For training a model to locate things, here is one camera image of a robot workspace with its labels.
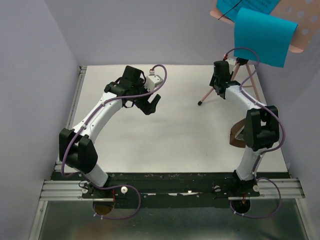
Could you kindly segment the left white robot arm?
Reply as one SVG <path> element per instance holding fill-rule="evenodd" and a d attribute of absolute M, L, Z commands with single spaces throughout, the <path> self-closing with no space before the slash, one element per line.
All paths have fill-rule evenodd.
<path fill-rule="evenodd" d="M 79 171 L 93 185 L 93 191 L 101 198 L 107 197 L 111 185 L 107 182 L 109 176 L 98 164 L 98 153 L 94 143 L 111 119 L 127 103 L 136 106 L 145 115 L 155 113 L 161 99 L 156 94 L 152 101 L 149 98 L 166 82 L 167 76 L 160 77 L 155 68 L 149 74 L 127 65 L 122 76 L 108 83 L 95 107 L 77 125 L 71 129 L 63 128 L 58 136 L 59 159 L 62 166 L 69 166 Z"/>

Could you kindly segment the brown wooden metronome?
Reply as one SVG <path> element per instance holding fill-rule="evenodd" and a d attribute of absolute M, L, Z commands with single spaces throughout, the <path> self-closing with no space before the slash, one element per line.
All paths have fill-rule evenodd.
<path fill-rule="evenodd" d="M 230 129 L 230 135 L 229 135 L 229 144 L 231 146 L 237 147 L 237 148 L 245 148 L 246 144 L 244 141 L 244 127 L 245 127 L 246 120 L 242 119 L 235 123 L 232 128 Z"/>

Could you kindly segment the clear plastic metronome cover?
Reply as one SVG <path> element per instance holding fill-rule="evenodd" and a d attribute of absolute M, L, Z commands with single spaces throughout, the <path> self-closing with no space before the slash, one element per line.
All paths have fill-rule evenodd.
<path fill-rule="evenodd" d="M 244 127 L 242 127 L 236 134 L 235 139 L 239 141 L 244 141 Z"/>

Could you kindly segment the blue printed sheet music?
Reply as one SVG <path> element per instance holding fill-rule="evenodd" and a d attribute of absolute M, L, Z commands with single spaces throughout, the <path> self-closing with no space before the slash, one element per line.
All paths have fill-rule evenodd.
<path fill-rule="evenodd" d="M 227 18 L 234 20 L 241 8 L 270 14 L 279 0 L 217 0 L 216 8 Z"/>

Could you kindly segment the pink music stand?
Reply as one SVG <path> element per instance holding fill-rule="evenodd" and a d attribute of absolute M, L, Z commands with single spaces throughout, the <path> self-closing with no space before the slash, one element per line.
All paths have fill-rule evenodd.
<path fill-rule="evenodd" d="M 232 25 L 235 19 L 224 16 L 216 7 L 211 10 L 215 19 Z M 260 62 L 259 74 L 268 97 L 274 102 L 293 103 L 313 84 L 320 68 L 320 2 L 318 0 L 280 0 L 270 16 L 297 23 L 284 67 Z"/>

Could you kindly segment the blue paper sheet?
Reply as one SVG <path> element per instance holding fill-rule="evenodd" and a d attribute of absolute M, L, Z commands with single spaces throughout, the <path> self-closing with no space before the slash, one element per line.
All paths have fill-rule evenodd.
<path fill-rule="evenodd" d="M 235 19 L 234 55 L 282 68 L 297 26 L 296 22 L 241 8 Z"/>

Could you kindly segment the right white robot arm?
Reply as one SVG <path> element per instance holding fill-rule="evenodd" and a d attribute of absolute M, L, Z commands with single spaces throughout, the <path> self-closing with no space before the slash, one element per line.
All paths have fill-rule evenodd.
<path fill-rule="evenodd" d="M 225 60 L 213 63 L 213 75 L 209 85 L 218 96 L 246 114 L 243 128 L 245 151 L 235 170 L 238 179 L 230 183 L 230 191 L 241 196 L 248 190 L 246 181 L 256 177 L 260 159 L 280 138 L 278 109 L 252 98 L 239 82 L 232 80 L 229 63 Z"/>

